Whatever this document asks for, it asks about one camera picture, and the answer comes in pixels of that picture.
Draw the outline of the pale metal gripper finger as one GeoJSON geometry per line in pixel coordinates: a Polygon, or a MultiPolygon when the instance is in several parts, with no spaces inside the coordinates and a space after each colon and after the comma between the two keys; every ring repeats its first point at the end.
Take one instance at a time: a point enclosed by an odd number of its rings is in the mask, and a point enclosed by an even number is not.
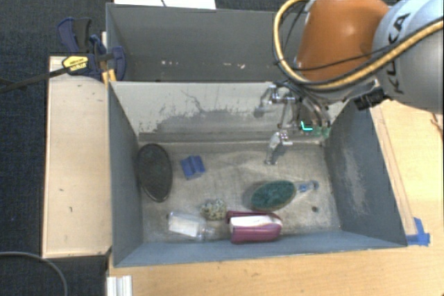
{"type": "Polygon", "coordinates": [[[289,133],[286,130],[279,130],[273,133],[267,145],[264,163],[266,165],[275,165],[277,163],[277,158],[275,157],[277,151],[292,145],[293,142],[290,140],[289,133]]]}
{"type": "Polygon", "coordinates": [[[270,85],[266,91],[261,95],[259,105],[255,108],[253,116],[260,118],[265,113],[271,110],[271,106],[278,102],[278,87],[276,85],[270,85]]]}

